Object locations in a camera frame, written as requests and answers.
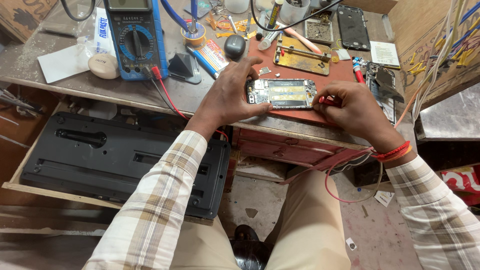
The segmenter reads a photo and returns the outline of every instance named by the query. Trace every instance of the wooden workbench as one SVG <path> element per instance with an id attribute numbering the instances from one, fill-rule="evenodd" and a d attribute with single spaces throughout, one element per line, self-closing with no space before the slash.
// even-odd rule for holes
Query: wooden workbench
<path id="1" fill-rule="evenodd" d="M 187 3 L 187 0 L 179 0 L 173 2 L 172 6 L 181 16 L 188 18 L 188 14 L 182 10 Z M 160 8 L 160 17 L 162 18 L 162 28 L 165 31 L 164 40 L 167 58 L 173 57 L 175 52 L 185 52 L 178 25 L 170 19 L 163 8 Z M 215 33 L 205 23 L 206 17 L 207 16 L 204 16 L 199 19 L 200 23 L 206 25 L 209 30 L 206 37 L 212 38 L 219 46 L 223 47 L 226 38 L 215 37 Z M 365 12 L 365 17 L 366 20 L 368 20 L 367 27 L 371 40 L 386 41 L 381 15 Z M 247 18 L 247 12 L 234 15 L 235 20 L 245 18 Z M 335 39 L 338 39 L 339 33 L 336 18 L 334 18 L 333 22 L 334 36 Z M 297 26 L 296 30 L 301 33 L 301 25 Z M 38 30 L 34 32 L 25 44 L 12 42 L 0 54 L 0 81 L 33 86 L 54 92 L 109 101 L 142 109 L 172 113 L 148 82 L 124 81 L 121 78 L 104 80 L 96 77 L 91 72 L 84 72 L 47 84 L 37 57 L 56 52 L 72 46 L 75 43 L 76 39 L 74 38 L 47 34 L 39 32 Z M 366 59 L 370 58 L 370 52 L 356 52 L 355 55 L 363 56 Z M 192 115 L 196 111 L 203 96 L 214 82 L 213 78 L 203 68 L 201 68 L 201 73 L 202 82 L 197 85 L 186 84 L 172 78 L 165 80 L 165 86 L 169 90 L 173 102 L 179 110 L 187 115 Z M 409 127 L 406 129 L 402 128 L 401 131 L 404 136 L 412 137 L 412 125 L 408 122 L 409 119 L 404 120 L 403 123 L 409 124 Z M 233 126 L 327 143 L 350 149 L 363 149 L 365 146 L 369 146 L 367 141 L 351 136 L 340 128 L 277 116 L 262 115 L 253 117 L 234 123 Z"/>

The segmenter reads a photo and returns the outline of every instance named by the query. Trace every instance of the multimeter dial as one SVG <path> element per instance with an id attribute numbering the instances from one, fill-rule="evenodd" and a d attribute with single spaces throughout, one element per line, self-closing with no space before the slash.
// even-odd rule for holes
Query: multimeter dial
<path id="1" fill-rule="evenodd" d="M 149 60 L 155 48 L 152 34 L 141 25 L 127 25 L 119 33 L 119 47 L 132 61 Z"/>

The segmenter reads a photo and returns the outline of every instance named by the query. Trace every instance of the open drawer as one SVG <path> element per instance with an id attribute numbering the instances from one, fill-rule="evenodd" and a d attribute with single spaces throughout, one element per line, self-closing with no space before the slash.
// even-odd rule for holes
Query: open drawer
<path id="1" fill-rule="evenodd" d="M 67 107 L 68 107 L 68 104 L 66 104 L 64 101 L 60 101 L 60 103 L 58 104 L 58 106 L 54 110 L 53 114 L 55 114 L 59 111 L 69 112 L 70 109 L 68 109 Z M 33 186 L 22 184 L 21 183 L 22 171 L 23 171 L 28 159 L 30 158 L 31 153 L 33 152 L 35 146 L 37 145 L 38 138 L 40 138 L 42 132 L 39 134 L 39 136 L 37 137 L 35 142 L 32 144 L 32 147 L 28 150 L 24 159 L 20 163 L 20 166 L 17 168 L 17 170 L 13 174 L 13 177 L 10 179 L 10 181 L 4 182 L 3 185 L 2 185 L 2 188 L 12 189 L 12 190 L 22 191 L 22 192 L 28 192 L 28 193 L 33 193 L 33 194 L 38 194 L 38 195 L 43 195 L 43 196 L 49 196 L 49 197 L 54 197 L 54 198 L 66 199 L 66 200 L 70 200 L 70 201 L 94 204 L 94 205 L 98 205 L 98 206 L 110 207 L 110 208 L 115 208 L 115 209 L 120 209 L 122 207 L 123 204 L 119 203 L 119 202 L 106 201 L 106 200 L 101 200 L 101 199 L 97 199 L 97 198 L 93 198 L 93 197 L 74 195 L 74 194 L 69 194 L 69 193 L 65 193 L 65 192 L 53 191 L 53 190 L 48 190 L 48 189 L 44 189 L 44 188 L 33 187 Z M 209 220 L 209 219 L 202 219 L 202 218 L 196 218 L 196 217 L 191 217 L 191 216 L 184 216 L 184 220 L 188 221 L 188 222 L 203 224 L 203 225 L 209 225 L 209 226 L 213 225 L 213 220 Z"/>

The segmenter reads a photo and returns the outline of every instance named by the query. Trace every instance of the black plastic panel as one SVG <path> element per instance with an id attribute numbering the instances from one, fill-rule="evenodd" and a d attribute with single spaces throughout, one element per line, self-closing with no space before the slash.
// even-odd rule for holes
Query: black plastic panel
<path id="1" fill-rule="evenodd" d="M 21 183 L 124 202 L 177 136 L 158 129 L 59 112 L 47 122 L 24 167 Z M 187 215 L 209 219 L 216 216 L 229 155 L 227 142 L 208 142 Z"/>

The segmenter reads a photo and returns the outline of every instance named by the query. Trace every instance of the man's right hand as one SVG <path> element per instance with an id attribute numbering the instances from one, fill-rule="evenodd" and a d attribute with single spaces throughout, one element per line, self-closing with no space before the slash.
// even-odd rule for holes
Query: man's right hand
<path id="1" fill-rule="evenodd" d="M 320 97 L 330 95 L 342 108 L 318 103 Z M 332 81 L 318 91 L 312 104 L 348 133 L 369 141 L 377 152 L 388 153 L 405 143 L 365 84 Z"/>

